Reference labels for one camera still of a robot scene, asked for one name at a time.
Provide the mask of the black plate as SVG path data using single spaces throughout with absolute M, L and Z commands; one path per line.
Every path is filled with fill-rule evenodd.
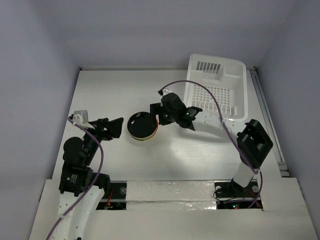
M 127 130 L 135 137 L 147 137 L 155 132 L 149 112 L 141 111 L 133 114 L 127 121 Z

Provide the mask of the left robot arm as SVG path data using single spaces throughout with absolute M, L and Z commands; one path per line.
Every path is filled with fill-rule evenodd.
M 48 240 L 83 240 L 100 200 L 110 194 L 111 180 L 101 172 L 104 163 L 103 141 L 118 139 L 124 119 L 100 118 L 88 121 L 86 111 L 75 111 L 68 122 L 84 136 L 71 137 L 63 145 L 57 220 Z

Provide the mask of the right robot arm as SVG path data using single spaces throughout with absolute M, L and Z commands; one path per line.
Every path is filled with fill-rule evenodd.
M 239 153 L 241 163 L 227 189 L 238 197 L 248 191 L 250 182 L 274 145 L 258 120 L 235 122 L 221 119 L 199 107 L 187 107 L 173 92 L 165 94 L 161 102 L 150 104 L 150 115 L 162 126 L 176 123 L 184 129 L 230 140 Z

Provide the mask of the orange plate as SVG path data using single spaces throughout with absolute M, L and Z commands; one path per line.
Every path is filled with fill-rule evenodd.
M 154 133 L 156 133 L 157 131 L 158 131 L 158 128 L 159 128 L 159 121 L 158 121 L 158 119 L 157 118 L 155 118 L 155 131 L 154 131 Z

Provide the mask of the lime green plate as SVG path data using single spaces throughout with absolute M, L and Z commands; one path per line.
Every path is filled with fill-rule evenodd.
M 145 137 L 137 137 L 137 136 L 134 136 L 134 135 L 131 135 L 131 137 L 133 139 L 135 139 L 135 140 L 138 140 L 138 141 L 145 141 L 145 140 L 148 140 L 148 139 L 152 138 L 155 134 L 156 134 L 156 132 L 154 132 L 151 135 L 145 136 Z

